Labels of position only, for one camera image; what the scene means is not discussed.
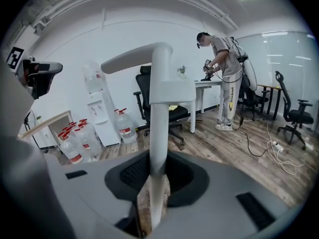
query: chair base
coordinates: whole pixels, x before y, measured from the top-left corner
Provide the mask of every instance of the chair base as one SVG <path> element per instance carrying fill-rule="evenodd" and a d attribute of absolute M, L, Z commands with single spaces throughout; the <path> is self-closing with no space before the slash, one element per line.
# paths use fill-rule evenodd
<path fill-rule="evenodd" d="M 171 134 L 172 136 L 175 136 L 176 138 L 178 138 L 180 140 L 180 145 L 184 146 L 185 145 L 185 141 L 184 141 L 184 138 L 181 137 L 180 135 L 178 135 L 177 133 L 175 133 L 172 128 L 175 128 L 175 127 L 179 127 L 180 130 L 183 129 L 183 125 L 181 123 L 177 123 L 177 124 L 169 124 L 168 125 L 168 133 Z M 144 136 L 148 136 L 149 132 L 151 131 L 150 128 L 148 129 L 145 129 L 144 131 Z"/>
<path fill-rule="evenodd" d="M 304 144 L 303 145 L 303 150 L 306 149 L 306 143 L 305 141 L 303 140 L 303 138 L 301 137 L 301 133 L 299 131 L 297 131 L 297 126 L 298 124 L 296 123 L 294 127 L 291 127 L 291 126 L 280 126 L 278 129 L 277 129 L 277 133 L 280 132 L 280 130 L 283 130 L 283 131 L 288 131 L 288 132 L 291 132 L 291 138 L 290 138 L 290 141 L 288 142 L 288 144 L 290 145 L 293 141 L 293 138 L 294 138 L 294 135 L 296 135 L 298 137 L 298 139 Z"/>

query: power strip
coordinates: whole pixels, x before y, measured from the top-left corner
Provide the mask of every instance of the power strip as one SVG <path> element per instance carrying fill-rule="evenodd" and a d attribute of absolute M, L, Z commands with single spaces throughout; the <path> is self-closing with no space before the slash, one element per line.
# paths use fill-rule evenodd
<path fill-rule="evenodd" d="M 284 151 L 284 148 L 281 146 L 281 145 L 279 145 L 276 141 L 273 141 L 272 142 L 272 145 L 279 151 L 279 152 L 283 152 Z"/>

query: ceiling light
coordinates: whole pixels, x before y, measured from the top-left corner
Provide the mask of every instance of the ceiling light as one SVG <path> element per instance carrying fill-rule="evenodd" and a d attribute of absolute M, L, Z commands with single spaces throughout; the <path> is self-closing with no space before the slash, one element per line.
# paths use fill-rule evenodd
<path fill-rule="evenodd" d="M 262 37 L 274 36 L 274 35 L 286 35 L 288 32 L 274 32 L 274 33 L 263 33 Z"/>
<path fill-rule="evenodd" d="M 300 66 L 302 67 L 302 65 L 295 65 L 295 64 L 289 64 L 290 66 Z"/>
<path fill-rule="evenodd" d="M 305 57 L 299 57 L 299 56 L 297 56 L 296 58 L 302 58 L 302 59 L 306 59 L 306 60 L 311 60 L 311 58 L 305 58 Z"/>

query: black tripod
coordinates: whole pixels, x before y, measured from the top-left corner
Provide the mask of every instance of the black tripod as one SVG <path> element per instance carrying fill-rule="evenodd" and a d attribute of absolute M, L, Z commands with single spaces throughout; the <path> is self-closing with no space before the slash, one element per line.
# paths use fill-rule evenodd
<path fill-rule="evenodd" d="M 31 113 L 31 111 L 29 111 L 29 113 L 27 114 L 27 116 L 24 118 L 23 124 L 24 124 L 24 127 L 25 127 L 25 131 L 28 131 L 28 129 L 26 128 L 26 126 L 28 126 L 28 128 L 29 128 L 29 130 L 30 130 L 29 118 L 28 118 L 29 115 L 30 115 L 30 113 Z M 34 136 L 32 136 L 32 138 L 33 138 L 33 140 L 34 140 L 36 146 L 38 146 L 38 148 L 40 148 L 39 145 L 38 145 L 38 143 L 37 143 L 36 140 L 34 139 Z"/>

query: desk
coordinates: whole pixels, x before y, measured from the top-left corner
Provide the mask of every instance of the desk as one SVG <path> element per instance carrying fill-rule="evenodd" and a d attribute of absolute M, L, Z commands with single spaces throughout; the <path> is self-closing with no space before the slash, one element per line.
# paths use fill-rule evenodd
<path fill-rule="evenodd" d="M 212 86 L 220 86 L 220 100 L 219 100 L 219 112 L 218 112 L 218 119 L 221 119 L 222 116 L 222 111 L 223 111 L 223 92 L 221 90 L 221 81 L 196 81 L 195 82 L 195 87 L 196 87 L 196 98 L 199 96 L 199 101 L 200 101 L 200 113 L 204 113 L 204 90 L 211 88 Z M 195 123 L 196 123 L 196 101 L 193 101 L 191 103 L 190 107 L 190 132 L 195 133 Z"/>
<path fill-rule="evenodd" d="M 267 109 L 267 114 L 269 114 L 270 112 L 270 107 L 271 107 L 271 101 L 273 100 L 273 92 L 274 92 L 274 89 L 275 90 L 278 90 L 278 95 L 277 95 L 277 101 L 276 101 L 276 107 L 275 107 L 275 112 L 274 112 L 274 116 L 273 116 L 273 120 L 276 119 L 276 116 L 277 116 L 277 111 L 278 111 L 278 107 L 279 107 L 279 101 L 280 101 L 280 94 L 281 94 L 281 88 L 277 88 L 277 87 L 272 87 L 272 86 L 267 86 L 267 85 L 258 85 L 260 87 L 263 87 L 264 90 L 266 90 L 267 88 L 270 89 L 270 97 L 269 97 L 269 103 L 268 103 L 268 109 Z M 261 105 L 261 108 L 260 108 L 260 113 L 262 114 L 263 113 L 263 110 L 264 110 L 264 104 Z"/>
<path fill-rule="evenodd" d="M 64 118 L 64 117 L 68 117 L 69 121 L 73 121 L 72 120 L 72 116 L 71 116 L 71 112 L 70 111 L 66 111 L 63 112 L 61 114 L 58 114 L 50 119 L 47 119 L 46 121 L 36 125 L 35 127 L 31 128 L 29 131 L 25 132 L 24 134 L 20 135 L 19 138 L 21 139 L 29 139 L 31 136 L 33 136 L 35 133 L 38 133 L 40 130 L 44 129 L 46 126 L 49 128 L 54 140 L 56 141 L 57 145 L 59 146 L 60 141 L 57 137 L 57 134 L 54 132 L 54 130 L 51 128 L 51 124 L 53 124 L 54 122 Z"/>

